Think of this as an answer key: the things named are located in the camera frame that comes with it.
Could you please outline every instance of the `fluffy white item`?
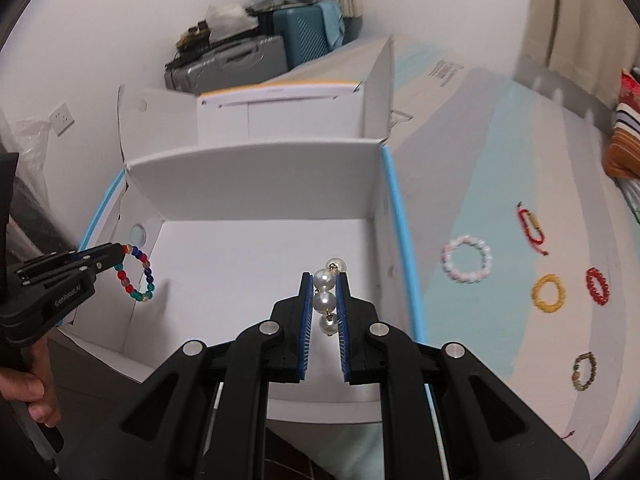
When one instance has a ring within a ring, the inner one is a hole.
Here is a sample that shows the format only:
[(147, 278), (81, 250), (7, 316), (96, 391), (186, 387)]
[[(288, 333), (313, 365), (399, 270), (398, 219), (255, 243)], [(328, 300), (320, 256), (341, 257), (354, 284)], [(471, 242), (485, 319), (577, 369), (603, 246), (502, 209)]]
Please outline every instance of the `fluffy white item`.
[(239, 4), (209, 6), (205, 20), (211, 31), (209, 43), (230, 38), (258, 26), (258, 18), (249, 16)]

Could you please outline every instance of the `cardboard box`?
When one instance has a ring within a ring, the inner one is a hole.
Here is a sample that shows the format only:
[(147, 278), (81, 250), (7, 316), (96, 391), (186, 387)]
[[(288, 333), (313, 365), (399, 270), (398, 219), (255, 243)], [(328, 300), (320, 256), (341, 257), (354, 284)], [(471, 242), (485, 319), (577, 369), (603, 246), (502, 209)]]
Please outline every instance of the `cardboard box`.
[[(297, 294), (303, 272), (334, 256), (346, 261), (354, 296), (411, 332), (399, 193), (383, 145), (392, 43), (362, 48), (372, 61), (362, 81), (285, 82), (199, 98), (125, 91), (124, 177), (106, 193), (84, 243), (126, 243), (144, 233), (136, 242), (150, 257), (156, 290), (136, 303), (113, 270), (104, 272), (63, 333), (143, 381), (186, 341), (223, 343), (267, 319), (276, 301)], [(132, 283), (145, 283), (138, 261), (124, 265)], [(318, 318), (306, 380), (271, 384), (268, 417), (379, 421), (377, 386), (344, 383), (338, 336), (321, 333)]]

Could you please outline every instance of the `multicolored beaded bracelet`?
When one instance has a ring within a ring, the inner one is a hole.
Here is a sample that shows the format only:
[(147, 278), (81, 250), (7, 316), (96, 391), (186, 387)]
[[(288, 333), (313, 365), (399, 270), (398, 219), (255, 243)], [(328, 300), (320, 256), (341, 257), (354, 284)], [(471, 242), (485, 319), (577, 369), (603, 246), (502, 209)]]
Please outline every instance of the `multicolored beaded bracelet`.
[[(558, 290), (558, 300), (555, 303), (546, 303), (540, 299), (540, 290), (542, 290), (545, 283), (553, 283), (556, 286), (556, 289)], [(531, 299), (533, 300), (533, 304), (542, 312), (550, 314), (562, 308), (564, 301), (566, 300), (566, 291), (558, 276), (555, 274), (545, 274), (542, 278), (537, 280), (536, 284), (531, 289)]]
[(138, 292), (134, 290), (133, 285), (127, 278), (127, 273), (124, 271), (122, 264), (117, 264), (114, 269), (118, 271), (118, 279), (120, 283), (124, 287), (124, 290), (136, 301), (149, 301), (154, 296), (154, 290), (156, 290), (156, 286), (154, 285), (154, 277), (151, 275), (151, 262), (149, 261), (148, 256), (143, 253), (136, 246), (132, 246), (131, 244), (123, 245), (122, 249), (125, 254), (132, 254), (136, 257), (137, 260), (142, 262), (142, 266), (145, 269), (146, 276), (146, 292), (143, 294), (142, 292)]
[[(456, 269), (451, 257), (453, 251), (460, 245), (468, 245), (475, 247), (482, 256), (482, 268), (478, 272), (460, 272)], [(491, 256), (491, 248), (475, 236), (463, 235), (455, 240), (451, 240), (442, 250), (442, 269), (455, 282), (458, 283), (476, 283), (484, 280), (491, 272), (493, 257)]]
[[(527, 240), (529, 241), (529, 244), (531, 245), (531, 247), (535, 251), (542, 254), (543, 256), (547, 256), (548, 252), (543, 251), (539, 247), (545, 242), (545, 234), (542, 232), (542, 228), (540, 227), (540, 224), (536, 216), (528, 209), (524, 209), (522, 207), (522, 202), (518, 202), (518, 207), (516, 211), (518, 214), (518, 220), (520, 220), (520, 225), (522, 227), (522, 230), (524, 231), (524, 234), (527, 237)], [(533, 225), (533, 228), (536, 231), (538, 231), (538, 235), (540, 236), (540, 238), (534, 238), (533, 236), (531, 236), (531, 231), (529, 230), (529, 223), (527, 222), (527, 219), (529, 220), (529, 222), (531, 222), (531, 225)]]
[[(596, 285), (595, 283), (593, 283), (594, 278), (598, 280), (598, 283), (602, 288), (602, 294), (599, 293), (599, 291), (596, 289)], [(607, 280), (605, 280), (602, 273), (595, 267), (591, 267), (591, 269), (587, 270), (585, 279), (587, 281), (589, 294), (591, 294), (593, 301), (595, 301), (600, 306), (606, 305), (607, 301), (609, 301), (609, 284), (607, 283)]]
[[(582, 384), (580, 382), (580, 362), (584, 361), (585, 359), (588, 359), (590, 364), (591, 364), (591, 373), (589, 374), (589, 379), (587, 380), (587, 382), (585, 382), (584, 384)], [(576, 390), (578, 390), (579, 392), (583, 392), (584, 390), (586, 390), (589, 386), (591, 386), (593, 384), (593, 381), (596, 378), (596, 370), (597, 370), (597, 366), (596, 366), (596, 358), (593, 356), (593, 354), (591, 352), (587, 352), (586, 354), (580, 354), (578, 355), (577, 358), (575, 358), (574, 361), (574, 373), (571, 375), (571, 380), (574, 382), (574, 388)]]

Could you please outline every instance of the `electrical outlet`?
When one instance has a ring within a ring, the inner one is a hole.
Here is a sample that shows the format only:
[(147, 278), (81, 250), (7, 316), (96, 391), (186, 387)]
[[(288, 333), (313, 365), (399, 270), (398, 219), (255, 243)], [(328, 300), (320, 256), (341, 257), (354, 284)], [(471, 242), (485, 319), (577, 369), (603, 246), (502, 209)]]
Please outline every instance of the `electrical outlet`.
[(49, 121), (51, 122), (53, 131), (58, 136), (62, 135), (69, 126), (76, 122), (66, 103), (62, 103), (58, 109), (49, 116)]

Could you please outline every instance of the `finger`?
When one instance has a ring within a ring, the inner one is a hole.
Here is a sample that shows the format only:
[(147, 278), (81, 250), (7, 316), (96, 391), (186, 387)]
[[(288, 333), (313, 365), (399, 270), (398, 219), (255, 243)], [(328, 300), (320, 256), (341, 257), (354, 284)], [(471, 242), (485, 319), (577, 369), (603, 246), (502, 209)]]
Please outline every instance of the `finger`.
[(46, 423), (54, 420), (57, 423), (60, 419), (60, 410), (58, 409), (46, 336), (31, 346), (31, 356), (33, 357), (31, 373), (42, 381), (45, 391), (40, 400), (29, 405), (29, 412), (36, 422)]
[(49, 417), (51, 417), (55, 411), (55, 407), (41, 400), (29, 404), (29, 415), (31, 415), (31, 418), (36, 422), (44, 423), (49, 420)]
[(53, 414), (44, 421), (44, 424), (47, 428), (55, 428), (60, 420), (62, 420), (62, 414), (60, 413), (60, 410), (54, 410)]
[(42, 399), (44, 393), (45, 386), (36, 376), (10, 368), (0, 368), (0, 395), (4, 400), (30, 402)]
[(51, 361), (49, 360), (47, 337), (44, 336), (43, 338), (38, 339), (33, 345), (31, 345), (29, 350), (31, 351), (31, 357), (33, 358), (30, 372), (41, 381), (45, 381), (49, 377), (52, 379), (53, 374), (51, 373)]

